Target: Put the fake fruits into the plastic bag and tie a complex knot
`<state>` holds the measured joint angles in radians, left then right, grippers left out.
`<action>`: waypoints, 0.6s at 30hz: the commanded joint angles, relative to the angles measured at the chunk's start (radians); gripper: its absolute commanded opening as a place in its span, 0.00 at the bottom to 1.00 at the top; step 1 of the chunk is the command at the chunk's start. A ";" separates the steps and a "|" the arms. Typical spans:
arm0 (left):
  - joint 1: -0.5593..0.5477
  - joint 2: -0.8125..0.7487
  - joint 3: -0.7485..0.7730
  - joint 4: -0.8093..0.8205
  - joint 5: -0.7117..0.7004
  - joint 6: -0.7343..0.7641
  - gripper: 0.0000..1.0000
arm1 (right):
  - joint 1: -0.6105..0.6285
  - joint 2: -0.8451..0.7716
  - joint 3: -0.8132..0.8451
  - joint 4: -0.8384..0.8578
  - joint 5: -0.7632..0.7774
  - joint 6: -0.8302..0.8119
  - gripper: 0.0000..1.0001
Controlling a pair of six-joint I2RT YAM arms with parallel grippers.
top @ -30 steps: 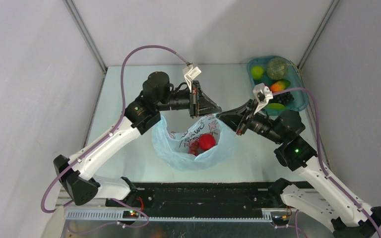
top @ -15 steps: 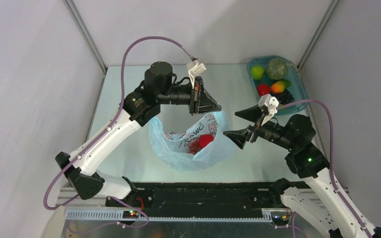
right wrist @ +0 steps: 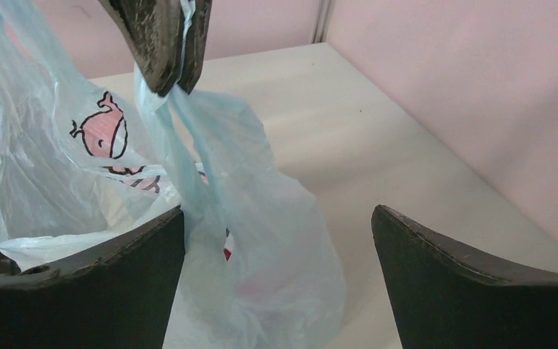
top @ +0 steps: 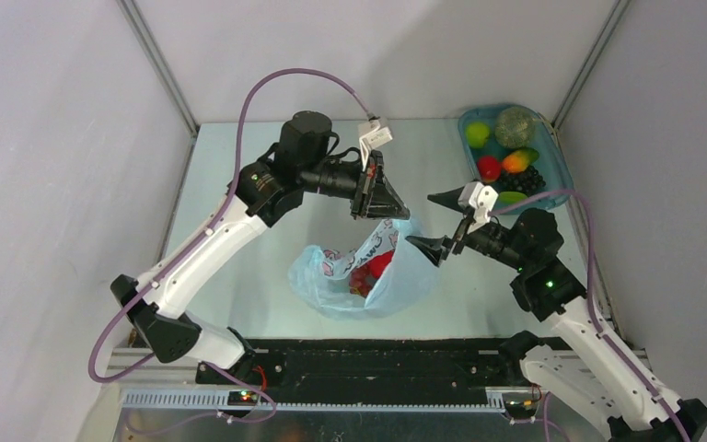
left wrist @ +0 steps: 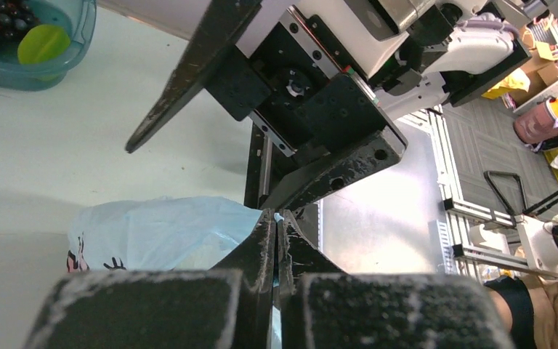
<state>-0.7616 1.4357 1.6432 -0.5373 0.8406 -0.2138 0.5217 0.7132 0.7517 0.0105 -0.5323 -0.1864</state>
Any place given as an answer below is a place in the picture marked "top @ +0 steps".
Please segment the red fake grape bunch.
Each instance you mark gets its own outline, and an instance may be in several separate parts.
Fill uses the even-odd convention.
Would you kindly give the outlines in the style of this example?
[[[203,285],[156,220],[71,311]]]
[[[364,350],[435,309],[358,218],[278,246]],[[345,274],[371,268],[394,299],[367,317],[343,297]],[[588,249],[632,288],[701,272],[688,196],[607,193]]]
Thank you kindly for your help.
[[[373,288],[372,274],[367,266],[354,269],[349,276],[349,292],[367,298]]]

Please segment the dark purple fake grape bunch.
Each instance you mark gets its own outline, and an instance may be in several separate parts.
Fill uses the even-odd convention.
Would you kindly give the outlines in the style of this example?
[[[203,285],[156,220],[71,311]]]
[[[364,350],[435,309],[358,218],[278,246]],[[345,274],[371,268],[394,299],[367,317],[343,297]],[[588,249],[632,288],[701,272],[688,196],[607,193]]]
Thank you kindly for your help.
[[[503,170],[494,188],[498,192],[519,192],[532,196],[546,189],[546,181],[535,167],[529,166],[518,173]]]

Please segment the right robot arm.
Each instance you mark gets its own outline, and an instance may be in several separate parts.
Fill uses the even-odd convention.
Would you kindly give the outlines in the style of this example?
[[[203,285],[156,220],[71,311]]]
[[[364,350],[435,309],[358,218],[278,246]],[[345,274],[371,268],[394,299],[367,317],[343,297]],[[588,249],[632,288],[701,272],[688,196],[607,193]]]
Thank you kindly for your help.
[[[510,287],[519,307],[548,325],[585,365],[584,371],[564,366],[549,344],[522,331],[499,349],[504,381],[543,388],[608,441],[700,440],[707,406],[661,382],[604,320],[592,283],[581,283],[559,260],[563,237],[555,216],[531,207],[555,194],[539,192],[498,209],[494,188],[474,180],[427,197],[461,213],[452,236],[407,240],[435,266],[470,249],[516,270]]]

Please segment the light blue printed plastic bag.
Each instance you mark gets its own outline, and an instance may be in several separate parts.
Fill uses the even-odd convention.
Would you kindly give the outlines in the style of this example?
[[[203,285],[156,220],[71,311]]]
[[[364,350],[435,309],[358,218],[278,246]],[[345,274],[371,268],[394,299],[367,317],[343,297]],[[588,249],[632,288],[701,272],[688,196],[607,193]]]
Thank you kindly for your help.
[[[292,291],[322,316],[333,320],[370,320],[398,313],[427,297],[435,289],[439,269],[412,244],[423,226],[416,216],[387,219],[356,249],[346,252],[306,247],[289,268]],[[391,264],[367,298],[349,292],[350,273],[373,257],[394,250]]]

